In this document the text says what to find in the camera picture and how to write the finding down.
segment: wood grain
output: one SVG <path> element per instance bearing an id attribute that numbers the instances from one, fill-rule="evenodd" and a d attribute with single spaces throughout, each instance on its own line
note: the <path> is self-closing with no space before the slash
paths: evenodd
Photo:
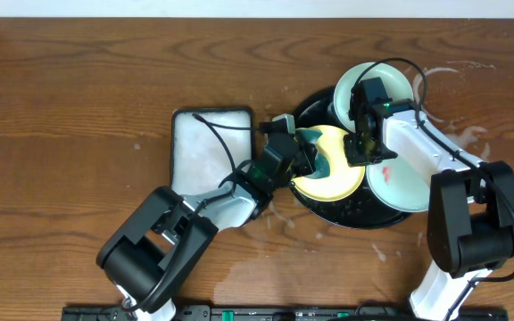
<path id="1" fill-rule="evenodd" d="M 426 107 L 445 120 L 436 125 L 487 129 L 468 149 L 489 144 L 489 160 L 514 168 L 514 21 L 0 19 L 0 320 L 56 320 L 67 304 L 117 302 L 95 255 L 169 183 L 174 110 L 246 104 L 262 120 L 387 56 L 457 70 L 429 76 Z M 266 212 L 220 234 L 181 299 L 403 302 L 423 278 L 426 215 L 353 231 L 288 191 L 274 203 L 295 228 Z M 514 282 L 481 284 L 467 304 L 503 306 L 514 320 Z"/>

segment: pink stain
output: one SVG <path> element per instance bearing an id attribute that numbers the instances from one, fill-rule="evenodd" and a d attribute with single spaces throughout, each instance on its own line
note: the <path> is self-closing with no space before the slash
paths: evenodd
<path id="1" fill-rule="evenodd" d="M 390 183 L 390 176 L 392 175 L 392 169 L 390 169 L 388 166 L 384 166 L 382 168 L 382 174 L 384 175 L 385 184 L 389 185 L 389 183 Z"/>

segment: wooden table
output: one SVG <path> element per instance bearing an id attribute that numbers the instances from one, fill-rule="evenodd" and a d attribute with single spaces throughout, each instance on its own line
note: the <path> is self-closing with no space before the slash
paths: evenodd
<path id="1" fill-rule="evenodd" d="M 169 183 L 173 111 L 250 105 L 261 121 L 388 56 L 436 71 L 426 104 L 436 125 L 484 128 L 467 149 L 514 168 L 514 21 L 0 19 L 0 320 L 58 320 L 65 305 L 120 299 L 95 255 Z M 354 231 L 289 191 L 274 204 L 282 217 L 221 233 L 180 297 L 401 302 L 427 270 L 425 214 Z M 514 282 L 481 284 L 467 304 L 503 306 L 514 320 Z"/>

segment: white wall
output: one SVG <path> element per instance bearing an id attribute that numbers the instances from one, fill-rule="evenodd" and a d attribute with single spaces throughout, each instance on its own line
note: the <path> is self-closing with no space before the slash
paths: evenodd
<path id="1" fill-rule="evenodd" d="M 514 18 L 514 0 L 0 0 L 0 17 Z"/>

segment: yellow plate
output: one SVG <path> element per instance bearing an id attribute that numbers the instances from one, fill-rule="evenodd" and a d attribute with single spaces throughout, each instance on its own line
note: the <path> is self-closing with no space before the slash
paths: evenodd
<path id="1" fill-rule="evenodd" d="M 317 149 L 327 158 L 330 176 L 324 178 L 293 178 L 294 187 L 299 193 L 315 201 L 333 202 L 352 194 L 361 185 L 366 167 L 349 167 L 344 155 L 344 136 L 347 132 L 329 125 L 318 125 L 309 129 L 322 132 L 317 141 Z"/>

